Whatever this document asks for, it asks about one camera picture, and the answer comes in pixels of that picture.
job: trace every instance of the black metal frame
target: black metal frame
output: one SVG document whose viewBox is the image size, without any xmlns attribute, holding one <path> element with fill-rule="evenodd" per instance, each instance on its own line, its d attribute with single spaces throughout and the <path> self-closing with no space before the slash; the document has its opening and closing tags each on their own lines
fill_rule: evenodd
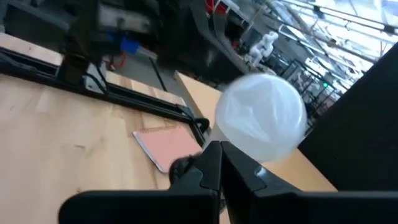
<svg viewBox="0 0 398 224">
<path fill-rule="evenodd" d="M 72 85 L 57 78 L 59 66 L 0 47 L 0 73 L 78 93 L 164 118 L 187 123 L 200 146 L 205 142 L 203 133 L 209 127 L 205 118 L 196 119 L 189 108 L 169 103 L 134 90 L 108 83 L 107 94 L 87 90 L 84 85 Z"/>
</svg>

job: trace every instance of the white robot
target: white robot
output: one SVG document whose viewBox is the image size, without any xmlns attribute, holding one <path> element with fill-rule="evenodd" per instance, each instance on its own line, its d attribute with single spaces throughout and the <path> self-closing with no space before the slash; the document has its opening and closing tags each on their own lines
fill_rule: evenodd
<svg viewBox="0 0 398 224">
<path fill-rule="evenodd" d="M 244 60 L 255 67 L 258 66 L 263 57 L 267 58 L 270 56 L 274 50 L 274 46 L 272 44 L 278 39 L 278 37 L 279 35 L 274 31 L 264 34 L 262 39 L 250 48 L 249 53 L 244 56 Z"/>
</svg>

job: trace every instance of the humanoid robot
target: humanoid robot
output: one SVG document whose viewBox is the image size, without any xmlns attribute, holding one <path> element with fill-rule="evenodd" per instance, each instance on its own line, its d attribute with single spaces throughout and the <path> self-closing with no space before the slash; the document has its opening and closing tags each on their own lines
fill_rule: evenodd
<svg viewBox="0 0 398 224">
<path fill-rule="evenodd" d="M 270 56 L 274 50 L 274 46 L 272 44 L 278 39 L 278 37 L 279 35 L 274 31 L 264 34 L 262 39 L 258 43 L 254 44 L 250 48 L 249 53 L 245 55 L 245 61 L 251 63 L 255 67 L 258 66 L 263 57 L 267 58 Z"/>
</svg>

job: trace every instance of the notebook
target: notebook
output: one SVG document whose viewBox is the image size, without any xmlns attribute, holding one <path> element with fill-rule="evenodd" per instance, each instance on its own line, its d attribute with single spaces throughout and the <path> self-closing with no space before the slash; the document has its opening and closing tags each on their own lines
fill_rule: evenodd
<svg viewBox="0 0 398 224">
<path fill-rule="evenodd" d="M 157 168 L 168 173 L 174 160 L 201 152 L 199 144 L 182 126 L 134 131 L 138 143 Z"/>
</svg>

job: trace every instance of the black panel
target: black panel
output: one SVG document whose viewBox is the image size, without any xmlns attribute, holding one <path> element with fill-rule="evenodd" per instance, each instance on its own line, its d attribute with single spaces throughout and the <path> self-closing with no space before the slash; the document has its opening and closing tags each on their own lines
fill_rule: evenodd
<svg viewBox="0 0 398 224">
<path fill-rule="evenodd" d="M 398 45 L 299 145 L 338 190 L 398 190 Z"/>
</svg>

